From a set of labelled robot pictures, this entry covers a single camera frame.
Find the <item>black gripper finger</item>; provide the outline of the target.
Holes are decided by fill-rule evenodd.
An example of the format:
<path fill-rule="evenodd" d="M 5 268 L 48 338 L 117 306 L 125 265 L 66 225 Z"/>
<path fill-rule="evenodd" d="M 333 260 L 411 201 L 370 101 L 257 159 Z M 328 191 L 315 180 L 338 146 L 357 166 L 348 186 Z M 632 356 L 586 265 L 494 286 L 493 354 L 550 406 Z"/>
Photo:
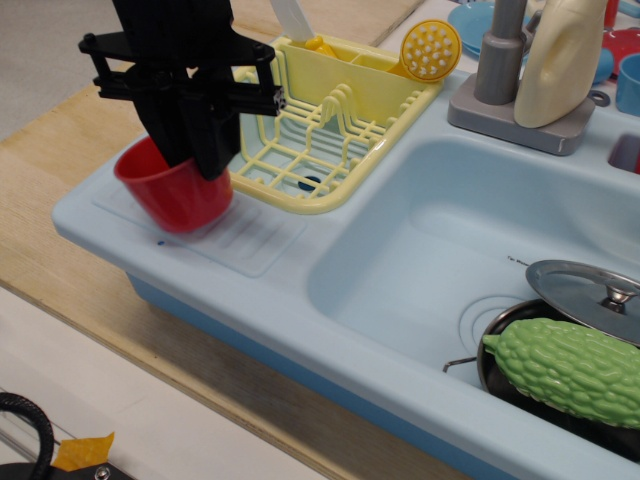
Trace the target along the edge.
<path fill-rule="evenodd" d="M 198 169 L 205 180 L 213 181 L 240 150 L 239 114 L 202 96 L 181 99 L 179 108 Z"/>
<path fill-rule="evenodd" d="M 173 92 L 134 92 L 133 103 L 149 137 L 170 168 L 192 157 L 188 134 Z"/>

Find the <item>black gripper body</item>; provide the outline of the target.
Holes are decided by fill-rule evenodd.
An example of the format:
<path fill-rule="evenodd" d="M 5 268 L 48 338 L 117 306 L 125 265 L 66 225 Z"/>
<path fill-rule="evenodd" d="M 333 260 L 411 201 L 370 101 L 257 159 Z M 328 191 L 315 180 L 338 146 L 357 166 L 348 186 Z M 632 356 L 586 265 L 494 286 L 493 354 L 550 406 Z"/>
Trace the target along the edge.
<path fill-rule="evenodd" d="M 276 116 L 285 106 L 274 83 L 271 46 L 233 29 L 228 1 L 115 1 L 122 30 L 86 34 L 79 50 L 97 71 L 100 96 L 174 91 L 231 112 Z"/>

